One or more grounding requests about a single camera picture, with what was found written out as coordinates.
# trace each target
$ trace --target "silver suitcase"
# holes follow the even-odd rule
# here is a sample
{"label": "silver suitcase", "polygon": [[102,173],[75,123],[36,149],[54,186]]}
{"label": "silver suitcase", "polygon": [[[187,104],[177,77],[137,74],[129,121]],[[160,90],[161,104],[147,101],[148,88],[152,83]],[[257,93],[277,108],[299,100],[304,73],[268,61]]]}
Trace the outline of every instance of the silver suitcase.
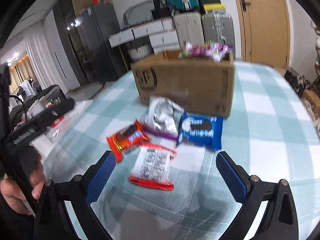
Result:
{"label": "silver suitcase", "polygon": [[202,16],[205,41],[233,45],[232,53],[236,55],[235,31],[232,17],[227,13],[208,13]]}
{"label": "silver suitcase", "polygon": [[174,16],[174,23],[181,49],[185,48],[187,41],[192,45],[204,45],[200,13],[188,12],[177,14]]}

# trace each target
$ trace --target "dark gray refrigerator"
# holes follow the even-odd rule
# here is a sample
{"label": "dark gray refrigerator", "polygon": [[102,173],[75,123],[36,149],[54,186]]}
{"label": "dark gray refrigerator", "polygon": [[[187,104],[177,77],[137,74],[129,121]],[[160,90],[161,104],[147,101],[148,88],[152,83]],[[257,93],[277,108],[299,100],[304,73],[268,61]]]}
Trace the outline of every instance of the dark gray refrigerator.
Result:
{"label": "dark gray refrigerator", "polygon": [[115,81],[127,72],[119,47],[111,48],[109,37],[120,31],[113,5],[97,4],[88,7],[75,20],[85,61],[91,65],[97,81]]}

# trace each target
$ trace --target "black sleeve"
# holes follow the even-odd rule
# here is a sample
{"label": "black sleeve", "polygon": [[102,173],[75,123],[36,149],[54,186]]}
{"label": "black sleeve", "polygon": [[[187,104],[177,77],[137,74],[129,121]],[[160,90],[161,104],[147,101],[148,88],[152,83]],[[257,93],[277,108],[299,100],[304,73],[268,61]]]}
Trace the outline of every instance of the black sleeve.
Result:
{"label": "black sleeve", "polygon": [[0,223],[1,235],[9,236],[6,239],[33,239],[33,216],[20,215],[12,210],[0,194]]}

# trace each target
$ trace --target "doorway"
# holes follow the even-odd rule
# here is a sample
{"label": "doorway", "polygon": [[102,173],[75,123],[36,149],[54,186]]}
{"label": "doorway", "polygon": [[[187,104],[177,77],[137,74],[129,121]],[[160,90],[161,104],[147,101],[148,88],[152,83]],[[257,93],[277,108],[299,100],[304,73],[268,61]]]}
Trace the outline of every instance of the doorway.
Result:
{"label": "doorway", "polygon": [[236,0],[244,61],[287,68],[290,22],[285,0]]}

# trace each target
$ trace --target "drawer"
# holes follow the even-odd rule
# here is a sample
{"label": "drawer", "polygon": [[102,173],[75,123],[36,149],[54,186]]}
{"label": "drawer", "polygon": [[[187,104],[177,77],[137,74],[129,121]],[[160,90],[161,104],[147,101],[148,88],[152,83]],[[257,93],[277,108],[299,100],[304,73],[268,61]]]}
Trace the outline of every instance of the drawer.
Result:
{"label": "drawer", "polygon": [[116,47],[119,46],[120,44],[126,43],[128,41],[133,41],[133,34],[132,34],[132,30],[128,29],[122,32],[119,32],[115,35],[110,36],[109,38],[109,42],[111,47]]}
{"label": "drawer", "polygon": [[163,29],[165,32],[172,31],[173,28],[173,21],[172,18],[166,18],[162,20]]}
{"label": "drawer", "polygon": [[179,43],[176,31],[159,33],[149,37],[152,47],[160,47],[166,44]]}
{"label": "drawer", "polygon": [[157,47],[157,48],[153,48],[153,51],[155,52],[155,54],[164,51],[164,50],[171,50],[171,49],[180,49],[180,45],[179,43],[176,44],[172,44],[172,45],[168,45],[168,46],[162,46],[162,47]]}
{"label": "drawer", "polygon": [[163,32],[163,26],[161,21],[146,23],[133,28],[133,33],[136,39],[159,32]]}

